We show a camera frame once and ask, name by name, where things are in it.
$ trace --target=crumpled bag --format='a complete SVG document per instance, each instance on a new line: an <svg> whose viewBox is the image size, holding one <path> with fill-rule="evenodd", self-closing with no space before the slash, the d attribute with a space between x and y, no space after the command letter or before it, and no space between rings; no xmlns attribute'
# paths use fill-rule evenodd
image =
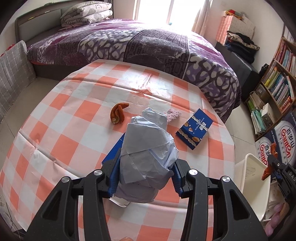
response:
<svg viewBox="0 0 296 241"><path fill-rule="evenodd" d="M178 149L166 126L166 116L151 108L131 119L121 148L115 196L130 202L152 202L173 176L170 169L178 159Z"/></svg>

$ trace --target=dried orange peel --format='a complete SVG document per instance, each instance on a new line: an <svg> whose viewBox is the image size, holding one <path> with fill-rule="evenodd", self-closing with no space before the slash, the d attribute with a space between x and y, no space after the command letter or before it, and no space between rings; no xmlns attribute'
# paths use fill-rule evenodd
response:
<svg viewBox="0 0 296 241"><path fill-rule="evenodd" d="M129 106L129 103L122 102L122 103L116 104L112 108L111 113L110 113L110 119L113 124L117 124L119 122L121 122L121 123L124 122L123 109L128 106Z"/></svg>
<svg viewBox="0 0 296 241"><path fill-rule="evenodd" d="M276 152L276 143L272 143L270 146L270 154L272 154L276 159L278 157L278 153ZM262 181L264 181L266 178L268 178L272 172L274 171L274 168L268 163L268 167L264 170L264 173L262 175Z"/></svg>

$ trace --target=bed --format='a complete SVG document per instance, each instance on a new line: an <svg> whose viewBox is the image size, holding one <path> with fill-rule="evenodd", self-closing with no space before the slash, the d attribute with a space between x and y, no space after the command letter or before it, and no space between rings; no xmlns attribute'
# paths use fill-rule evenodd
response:
<svg viewBox="0 0 296 241"><path fill-rule="evenodd" d="M198 86L223 122L239 106L241 89L234 71L203 37L123 19L59 31L60 16L79 2L47 4L16 19L16 40L26 42L37 76L62 80L90 62L110 59L151 67Z"/></svg>

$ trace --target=white plastic basin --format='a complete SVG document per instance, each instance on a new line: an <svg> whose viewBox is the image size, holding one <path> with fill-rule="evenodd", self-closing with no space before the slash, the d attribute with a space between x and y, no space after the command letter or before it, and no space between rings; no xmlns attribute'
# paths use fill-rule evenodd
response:
<svg viewBox="0 0 296 241"><path fill-rule="evenodd" d="M235 164L234 183L242 192L257 218L264 217L270 189L270 177L261 180L266 168L257 157L249 153L245 159Z"/></svg>

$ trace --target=orange and white checkered tablecloth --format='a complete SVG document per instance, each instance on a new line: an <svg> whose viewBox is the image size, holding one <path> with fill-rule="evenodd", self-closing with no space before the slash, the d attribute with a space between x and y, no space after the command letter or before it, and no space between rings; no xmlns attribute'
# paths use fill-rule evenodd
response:
<svg viewBox="0 0 296 241"><path fill-rule="evenodd" d="M113 125L110 111L128 102L125 121ZM234 175L234 143L200 89L167 73L129 63L97 60L70 74L38 104L19 130L0 174L8 206L25 229L63 176L84 177L101 162L126 130L131 117L151 107L159 112L174 108L182 116L167 131L175 138L179 158L213 178ZM175 132L198 108L213 124L202 142L191 150ZM209 199L208 240L213 229ZM180 240L187 200L180 199L171 179L153 203L130 203L126 208L104 200L112 240ZM84 239L82 198L79 235Z"/></svg>

